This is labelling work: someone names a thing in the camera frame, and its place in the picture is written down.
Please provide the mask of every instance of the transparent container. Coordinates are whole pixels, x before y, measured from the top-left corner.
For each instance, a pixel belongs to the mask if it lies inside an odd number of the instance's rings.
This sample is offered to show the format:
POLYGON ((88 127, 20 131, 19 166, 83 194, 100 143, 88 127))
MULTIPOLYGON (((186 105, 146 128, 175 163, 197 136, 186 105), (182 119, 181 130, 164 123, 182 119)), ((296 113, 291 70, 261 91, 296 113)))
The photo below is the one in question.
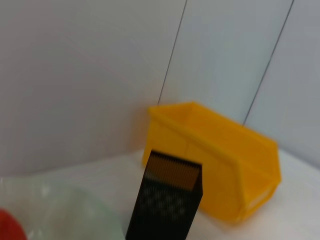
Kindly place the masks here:
POLYGON ((225 222, 245 220, 281 182, 277 144, 198 103, 149 108, 143 155, 151 150, 202 164, 200 208, 225 222))
POLYGON ((117 217, 91 194, 40 178, 0 178, 0 208, 28 240, 125 240, 117 217))

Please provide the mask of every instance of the storage bin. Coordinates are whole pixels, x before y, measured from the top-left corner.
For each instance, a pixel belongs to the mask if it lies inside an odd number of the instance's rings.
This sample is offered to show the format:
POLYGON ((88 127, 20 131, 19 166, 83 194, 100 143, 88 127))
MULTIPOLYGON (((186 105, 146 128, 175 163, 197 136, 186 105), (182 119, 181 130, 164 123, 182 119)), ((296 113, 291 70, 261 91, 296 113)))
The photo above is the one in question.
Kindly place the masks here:
POLYGON ((277 144, 198 103, 149 108, 142 163, 151 150, 202 164, 200 208, 225 222, 245 220, 281 182, 277 144))

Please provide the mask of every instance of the white backdrop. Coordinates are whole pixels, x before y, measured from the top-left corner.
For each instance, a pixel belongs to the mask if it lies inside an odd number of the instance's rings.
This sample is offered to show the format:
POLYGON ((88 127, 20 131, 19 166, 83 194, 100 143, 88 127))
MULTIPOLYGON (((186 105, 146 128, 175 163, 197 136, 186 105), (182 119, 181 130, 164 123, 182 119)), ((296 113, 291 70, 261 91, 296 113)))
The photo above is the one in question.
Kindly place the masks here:
POLYGON ((246 125, 320 167, 320 1, 295 0, 246 125))
POLYGON ((0 1, 0 175, 142 147, 184 6, 0 1))
POLYGON ((292 0, 188 0, 161 103, 197 100, 243 123, 292 0))

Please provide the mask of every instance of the black mesh container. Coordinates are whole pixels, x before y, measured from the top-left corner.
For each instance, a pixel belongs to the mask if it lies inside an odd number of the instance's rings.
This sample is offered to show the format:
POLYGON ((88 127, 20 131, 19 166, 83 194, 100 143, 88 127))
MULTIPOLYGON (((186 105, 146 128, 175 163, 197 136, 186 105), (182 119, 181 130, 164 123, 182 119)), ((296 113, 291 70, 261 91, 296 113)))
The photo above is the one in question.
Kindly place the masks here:
POLYGON ((126 240, 185 240, 202 196, 201 164, 151 151, 126 240))

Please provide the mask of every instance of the bin front lip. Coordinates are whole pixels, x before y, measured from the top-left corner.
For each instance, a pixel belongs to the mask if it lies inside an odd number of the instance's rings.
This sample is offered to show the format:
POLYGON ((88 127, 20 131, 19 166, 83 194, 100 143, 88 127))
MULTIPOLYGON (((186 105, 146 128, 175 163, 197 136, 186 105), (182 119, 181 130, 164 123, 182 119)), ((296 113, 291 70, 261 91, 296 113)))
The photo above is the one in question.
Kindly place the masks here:
POLYGON ((158 108, 158 106, 149 107, 148 112, 152 118, 155 118, 159 122, 164 123, 166 126, 170 127, 174 131, 179 132, 180 134, 189 137, 193 141, 199 143, 201 146, 204 146, 210 152, 212 152, 212 150, 214 150, 222 157, 225 157, 231 163, 236 164, 237 167, 240 167, 239 166, 240 159, 236 155, 232 154, 231 152, 224 151, 224 150, 220 149, 219 147, 217 147, 214 144, 207 141, 204 137, 194 133, 192 130, 189 130, 187 128, 183 128, 181 125, 174 122, 173 120, 162 116, 161 114, 159 114, 157 112, 157 108, 158 108))

